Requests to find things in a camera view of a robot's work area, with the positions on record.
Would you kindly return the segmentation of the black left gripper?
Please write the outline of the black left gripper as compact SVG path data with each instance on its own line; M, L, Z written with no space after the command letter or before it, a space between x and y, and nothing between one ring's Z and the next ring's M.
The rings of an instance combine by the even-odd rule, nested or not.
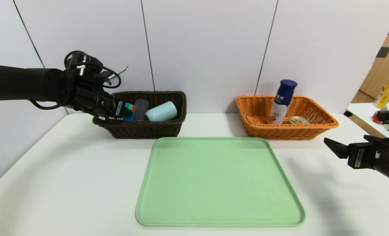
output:
M101 119L120 119L122 116L132 116L132 110L123 108L125 102L115 94L97 92L96 117Z

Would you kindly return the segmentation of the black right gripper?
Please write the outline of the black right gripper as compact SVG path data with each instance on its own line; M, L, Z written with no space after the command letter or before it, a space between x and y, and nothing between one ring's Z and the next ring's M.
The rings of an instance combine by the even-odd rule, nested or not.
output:
M389 138L364 135L367 143L353 143L349 146L324 138L325 145L340 159L348 158L353 169L372 169L389 178Z

